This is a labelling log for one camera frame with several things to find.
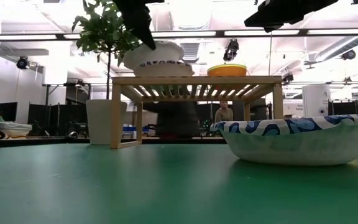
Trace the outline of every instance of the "ceiling light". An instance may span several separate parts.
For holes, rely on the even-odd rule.
[[[63,35],[66,39],[80,39],[81,36],[79,34],[65,34]]]
[[[55,40],[55,35],[0,35],[0,40]]]
[[[173,32],[153,32],[153,37],[214,37],[216,31],[173,31]]]
[[[271,33],[266,33],[264,30],[239,30],[239,31],[225,31],[225,36],[249,36],[249,35],[297,35],[299,30],[275,30]]]
[[[315,29],[309,30],[308,35],[349,35],[358,34],[358,29]]]

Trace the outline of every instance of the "yellow bowl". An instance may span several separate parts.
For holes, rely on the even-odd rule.
[[[211,77],[231,77],[247,75],[247,67],[238,64],[216,65],[208,69],[208,76]]]

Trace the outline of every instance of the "blue patterned paper bowl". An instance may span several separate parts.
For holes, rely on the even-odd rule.
[[[236,156],[252,162],[330,166],[358,157],[358,114],[211,125],[218,130]]]

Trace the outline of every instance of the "tree trunk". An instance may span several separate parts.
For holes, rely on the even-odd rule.
[[[106,100],[110,99],[110,65],[111,65],[111,52],[109,52],[109,61],[107,62]]]

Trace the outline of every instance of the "person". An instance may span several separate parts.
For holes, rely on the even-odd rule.
[[[228,107],[227,101],[220,102],[221,107],[215,113],[215,123],[233,121],[233,110]]]
[[[158,114],[155,133],[161,139],[190,139],[200,134],[195,102],[144,103],[143,109]]]

